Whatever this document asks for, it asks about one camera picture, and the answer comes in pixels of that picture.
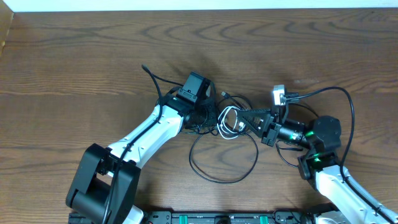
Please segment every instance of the white cable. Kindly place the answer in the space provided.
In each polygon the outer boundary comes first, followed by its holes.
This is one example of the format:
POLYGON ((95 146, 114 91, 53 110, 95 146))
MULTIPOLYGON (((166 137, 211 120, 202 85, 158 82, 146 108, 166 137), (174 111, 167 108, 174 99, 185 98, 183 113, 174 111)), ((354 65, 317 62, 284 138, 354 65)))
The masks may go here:
POLYGON ((239 124, 238 131, 235 130, 236 125, 238 124, 238 111, 240 111, 240 110, 241 109, 238 108, 237 106, 227 106, 226 108, 224 108, 224 110, 218 116, 218 120, 220 121, 220 123, 217 123, 217 128, 218 128, 218 131, 220 132, 221 136, 224 139, 237 138, 237 137, 239 137, 239 135, 236 135, 233 137, 228 137, 228 135, 238 134, 246 128, 245 124, 243 124, 243 125, 239 124), (226 116, 231 110, 233 110, 235 112, 235 124, 232 129, 230 129, 228 127, 228 125, 225 123, 226 116))

